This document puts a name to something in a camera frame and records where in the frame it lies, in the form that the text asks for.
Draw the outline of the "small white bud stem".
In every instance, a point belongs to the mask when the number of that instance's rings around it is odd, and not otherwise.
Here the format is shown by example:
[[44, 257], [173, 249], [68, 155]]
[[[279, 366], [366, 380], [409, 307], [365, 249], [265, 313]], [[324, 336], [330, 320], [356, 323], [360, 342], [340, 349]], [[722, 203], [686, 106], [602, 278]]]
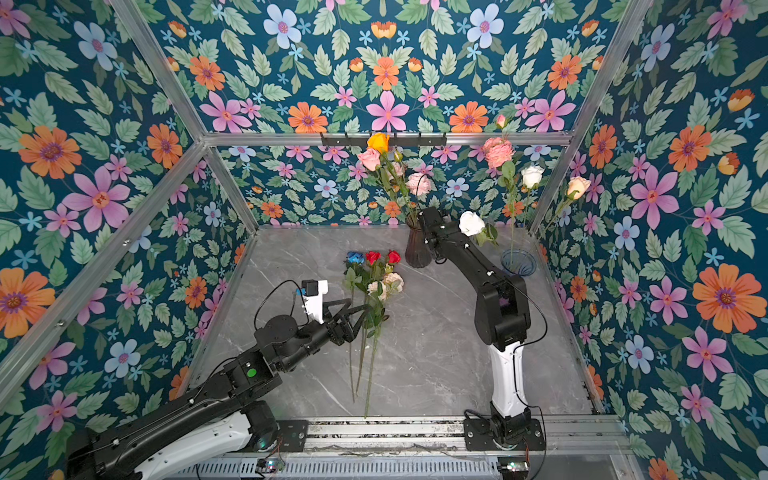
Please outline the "small white bud stem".
[[538, 165], [530, 165], [522, 169], [513, 179], [513, 190], [510, 194], [511, 200], [511, 239], [515, 242], [518, 239], [517, 221], [520, 214], [525, 210], [525, 206], [518, 209], [520, 193], [531, 193], [535, 191], [543, 178], [544, 168]]

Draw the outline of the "pink carnation stem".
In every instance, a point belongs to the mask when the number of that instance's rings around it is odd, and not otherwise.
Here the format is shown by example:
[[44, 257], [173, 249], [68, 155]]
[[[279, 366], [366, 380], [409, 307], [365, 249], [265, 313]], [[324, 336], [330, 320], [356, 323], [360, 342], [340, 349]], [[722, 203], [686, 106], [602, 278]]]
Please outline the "pink carnation stem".
[[507, 124], [507, 118], [504, 115], [499, 114], [495, 119], [498, 135], [486, 140], [482, 149], [488, 167], [495, 169], [500, 174], [500, 184], [507, 191], [505, 207], [509, 213], [507, 224], [510, 228], [510, 248], [513, 248], [515, 219], [517, 217], [517, 162], [519, 156], [509, 139], [510, 131], [507, 128]]

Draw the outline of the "pink rose spray stem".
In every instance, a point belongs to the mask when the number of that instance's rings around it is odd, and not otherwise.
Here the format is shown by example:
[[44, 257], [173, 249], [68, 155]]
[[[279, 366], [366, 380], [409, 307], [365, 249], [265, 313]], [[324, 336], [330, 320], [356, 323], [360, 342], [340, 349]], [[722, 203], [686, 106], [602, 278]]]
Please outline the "pink rose spray stem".
[[415, 227], [416, 207], [407, 186], [406, 167], [401, 160], [401, 155], [368, 148], [359, 155], [358, 159], [369, 172], [369, 177], [383, 191], [378, 197], [384, 207], [385, 216], [389, 219], [397, 218]]

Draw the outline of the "cream white rose stem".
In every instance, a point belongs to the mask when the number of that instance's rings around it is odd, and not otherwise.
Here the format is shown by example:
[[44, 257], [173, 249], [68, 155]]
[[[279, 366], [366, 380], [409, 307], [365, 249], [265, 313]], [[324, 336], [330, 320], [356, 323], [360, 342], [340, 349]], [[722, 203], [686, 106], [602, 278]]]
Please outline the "cream white rose stem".
[[539, 227], [540, 232], [546, 232], [551, 226], [553, 226], [556, 221], [560, 218], [563, 211], [571, 206], [575, 201], [582, 198], [585, 193], [589, 190], [591, 187], [592, 182], [584, 177], [576, 176], [569, 180], [566, 192], [561, 199], [561, 201], [557, 204], [555, 213], [551, 216], [551, 218], [543, 223]]

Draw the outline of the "artificial flower bunch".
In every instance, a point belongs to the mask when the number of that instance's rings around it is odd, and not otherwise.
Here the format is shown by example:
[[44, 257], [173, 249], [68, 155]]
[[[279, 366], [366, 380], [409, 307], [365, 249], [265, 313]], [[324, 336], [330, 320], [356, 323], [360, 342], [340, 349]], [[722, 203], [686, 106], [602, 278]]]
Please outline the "artificial flower bunch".
[[373, 374], [384, 323], [389, 319], [386, 303], [404, 288], [403, 277], [395, 271], [402, 257], [396, 250], [350, 251], [346, 255], [344, 287], [368, 308], [361, 315], [362, 327], [356, 366], [350, 366], [351, 394], [364, 403], [363, 415], [371, 412]]

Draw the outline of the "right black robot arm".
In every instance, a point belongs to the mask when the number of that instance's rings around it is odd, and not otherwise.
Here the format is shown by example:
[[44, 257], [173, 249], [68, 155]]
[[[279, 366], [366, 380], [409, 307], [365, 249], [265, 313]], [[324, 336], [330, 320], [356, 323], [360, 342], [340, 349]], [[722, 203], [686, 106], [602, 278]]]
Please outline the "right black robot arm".
[[497, 267], [471, 239], [482, 232], [468, 216], [448, 221], [428, 207], [418, 215], [424, 243], [437, 260], [453, 263], [474, 289], [474, 325], [489, 347], [493, 394], [489, 429], [493, 441], [510, 447], [532, 422], [523, 382], [523, 353], [531, 315], [525, 281]]

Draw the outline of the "yellow orange rose stem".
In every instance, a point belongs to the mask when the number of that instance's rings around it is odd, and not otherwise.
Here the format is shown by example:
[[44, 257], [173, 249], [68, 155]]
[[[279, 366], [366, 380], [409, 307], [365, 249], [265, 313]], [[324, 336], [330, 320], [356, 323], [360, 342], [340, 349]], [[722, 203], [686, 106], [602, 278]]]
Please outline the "yellow orange rose stem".
[[383, 141], [383, 142], [377, 141], [377, 142], [369, 145], [366, 149], [368, 149], [368, 148], [374, 148], [374, 149], [379, 150], [379, 151], [381, 151], [383, 153], [387, 153], [387, 152], [389, 152], [389, 153], [398, 153], [399, 155], [401, 155], [401, 160], [402, 160], [402, 162], [404, 163], [404, 165], [406, 167], [406, 163], [404, 161], [403, 154], [400, 151], [398, 151], [396, 147], [388, 146], [385, 141]]

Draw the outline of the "purple blue glass vase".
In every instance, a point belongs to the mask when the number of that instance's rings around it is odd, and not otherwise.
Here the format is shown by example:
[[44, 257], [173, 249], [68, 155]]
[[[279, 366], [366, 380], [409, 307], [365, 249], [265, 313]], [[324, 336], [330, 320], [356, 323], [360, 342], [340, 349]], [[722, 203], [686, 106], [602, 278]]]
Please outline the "purple blue glass vase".
[[525, 250], [507, 249], [501, 255], [502, 267], [510, 274], [528, 277], [537, 270], [535, 257]]

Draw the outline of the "large pink rose stem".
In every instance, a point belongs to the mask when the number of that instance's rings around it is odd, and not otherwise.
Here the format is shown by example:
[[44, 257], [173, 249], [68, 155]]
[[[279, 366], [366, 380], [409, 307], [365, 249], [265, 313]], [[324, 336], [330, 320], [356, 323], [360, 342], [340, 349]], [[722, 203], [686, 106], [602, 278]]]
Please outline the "large pink rose stem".
[[428, 195], [434, 190], [431, 177], [425, 173], [412, 173], [406, 182], [409, 207], [408, 222], [415, 225], [421, 208], [426, 205]]

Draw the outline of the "dark mauve glass vase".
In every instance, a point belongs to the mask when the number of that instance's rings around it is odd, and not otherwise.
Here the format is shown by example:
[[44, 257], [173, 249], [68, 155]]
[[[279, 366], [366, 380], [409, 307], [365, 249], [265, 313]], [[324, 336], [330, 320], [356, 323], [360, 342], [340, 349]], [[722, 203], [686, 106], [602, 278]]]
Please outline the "dark mauve glass vase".
[[425, 232], [418, 220], [408, 219], [409, 235], [405, 250], [406, 263], [414, 269], [422, 269], [432, 262]]

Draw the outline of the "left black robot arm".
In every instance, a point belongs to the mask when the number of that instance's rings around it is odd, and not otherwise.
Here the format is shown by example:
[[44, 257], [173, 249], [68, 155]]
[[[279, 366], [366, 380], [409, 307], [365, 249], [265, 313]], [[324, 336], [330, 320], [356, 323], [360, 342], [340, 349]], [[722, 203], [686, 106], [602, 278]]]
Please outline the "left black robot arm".
[[202, 384], [164, 406], [101, 433], [88, 427], [67, 443], [67, 479], [165, 479], [245, 447], [272, 449], [279, 428], [264, 396], [281, 376], [325, 344], [353, 342], [370, 308], [324, 302], [299, 325], [278, 315], [255, 330], [253, 347], [226, 360]]

